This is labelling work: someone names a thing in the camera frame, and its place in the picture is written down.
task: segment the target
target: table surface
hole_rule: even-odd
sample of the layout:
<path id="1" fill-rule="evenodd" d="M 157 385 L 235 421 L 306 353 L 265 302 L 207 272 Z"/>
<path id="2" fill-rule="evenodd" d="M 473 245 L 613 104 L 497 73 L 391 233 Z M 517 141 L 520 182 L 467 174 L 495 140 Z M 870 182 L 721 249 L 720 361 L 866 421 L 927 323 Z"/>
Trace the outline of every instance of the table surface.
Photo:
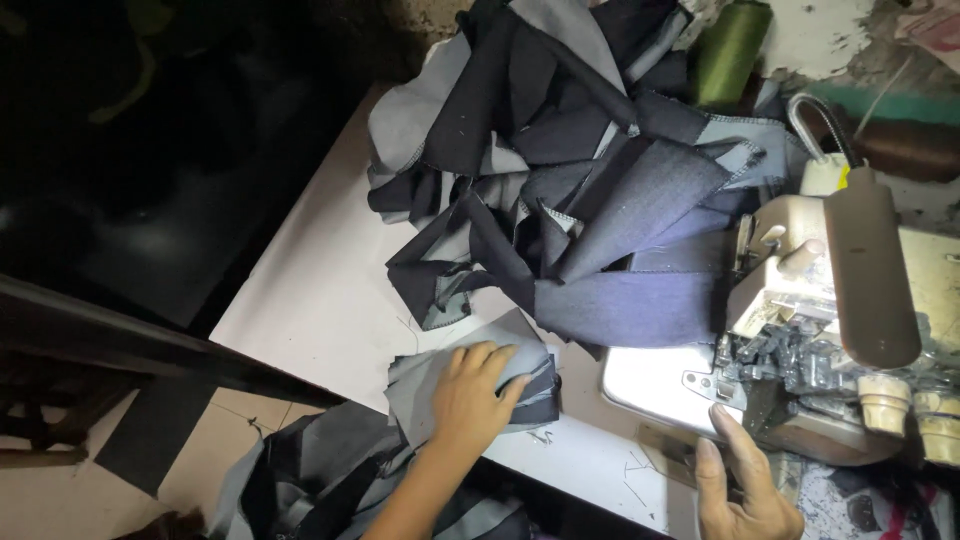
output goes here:
<path id="1" fill-rule="evenodd" d="M 498 289 L 483 289 L 471 297 L 473 315 L 423 332 L 387 280 L 384 263 L 416 230 L 384 225 L 367 206 L 366 122 L 386 89 L 375 86 L 357 108 L 210 335 L 383 413 L 395 356 L 455 341 L 515 307 Z M 564 412 L 536 432 L 497 437 L 484 455 L 653 530 L 697 538 L 695 491 L 650 466 L 635 441 L 639 417 L 600 394 L 601 365 L 538 333 L 558 353 Z"/>

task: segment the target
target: sewing machine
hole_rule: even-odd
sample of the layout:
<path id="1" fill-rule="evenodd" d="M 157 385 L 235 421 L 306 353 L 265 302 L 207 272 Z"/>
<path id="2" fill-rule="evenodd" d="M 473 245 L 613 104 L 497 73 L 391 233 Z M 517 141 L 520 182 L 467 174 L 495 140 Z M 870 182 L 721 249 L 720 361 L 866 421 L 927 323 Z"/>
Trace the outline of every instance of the sewing machine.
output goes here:
<path id="1" fill-rule="evenodd" d="M 899 228 L 923 349 L 896 369 L 862 365 L 844 349 L 824 202 L 780 196 L 696 240 L 735 244 L 727 331 L 715 345 L 608 349 L 603 394 L 685 443 L 716 437 L 720 403 L 769 449 L 862 465 L 919 436 L 927 460 L 960 467 L 960 239 Z"/>

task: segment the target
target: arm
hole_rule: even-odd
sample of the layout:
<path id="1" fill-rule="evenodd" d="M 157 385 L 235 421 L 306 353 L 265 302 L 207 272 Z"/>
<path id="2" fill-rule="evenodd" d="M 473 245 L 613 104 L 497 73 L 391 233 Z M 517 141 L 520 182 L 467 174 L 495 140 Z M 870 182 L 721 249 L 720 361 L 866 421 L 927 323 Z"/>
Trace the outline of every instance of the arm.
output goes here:
<path id="1" fill-rule="evenodd" d="M 362 540 L 422 540 L 480 455 L 510 421 L 529 382 L 518 377 L 496 396 L 496 381 L 516 352 L 491 341 L 453 352 L 433 395 L 433 436 Z"/>
<path id="2" fill-rule="evenodd" d="M 727 471 L 713 441 L 697 442 L 697 502 L 703 540 L 799 540 L 804 516 L 777 491 L 767 456 L 722 405 L 710 420 L 730 443 L 732 470 L 743 486 L 743 505 L 727 501 Z"/>

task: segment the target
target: hand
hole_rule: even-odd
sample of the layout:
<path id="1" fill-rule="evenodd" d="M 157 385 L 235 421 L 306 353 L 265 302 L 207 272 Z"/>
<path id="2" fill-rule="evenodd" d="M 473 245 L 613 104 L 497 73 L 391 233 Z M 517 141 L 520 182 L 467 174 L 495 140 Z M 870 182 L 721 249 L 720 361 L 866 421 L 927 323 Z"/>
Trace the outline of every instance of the hand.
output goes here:
<path id="1" fill-rule="evenodd" d="M 720 404 L 710 408 L 717 432 L 733 450 L 733 475 L 743 486 L 743 505 L 727 502 L 727 473 L 712 441 L 697 442 L 700 537 L 703 540 L 799 540 L 804 516 L 777 491 L 767 456 Z"/>
<path id="2" fill-rule="evenodd" d="M 510 422 L 516 401 L 530 381 L 529 375 L 516 377 L 496 396 L 496 381 L 514 353 L 516 345 L 497 349 L 492 341 L 453 352 L 433 394 L 432 444 L 472 461 L 490 446 Z"/>

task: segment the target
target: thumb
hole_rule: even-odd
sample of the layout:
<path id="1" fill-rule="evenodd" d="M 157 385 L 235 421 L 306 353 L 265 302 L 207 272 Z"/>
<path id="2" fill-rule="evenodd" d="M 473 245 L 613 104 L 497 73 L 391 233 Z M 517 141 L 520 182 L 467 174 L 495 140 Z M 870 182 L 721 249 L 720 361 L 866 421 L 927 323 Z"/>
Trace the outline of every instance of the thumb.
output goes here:
<path id="1" fill-rule="evenodd" d="M 520 394 L 523 393 L 523 389 L 527 387 L 530 379 L 531 377 L 529 375 L 521 375 L 514 377 L 508 382 L 507 387 L 500 393 L 500 406 L 506 409 L 514 408 L 516 402 L 520 400 Z"/>
<path id="2" fill-rule="evenodd" d="M 700 521 L 706 527 L 720 525 L 729 511 L 727 471 L 716 445 L 704 437 L 697 441 L 696 475 Z"/>

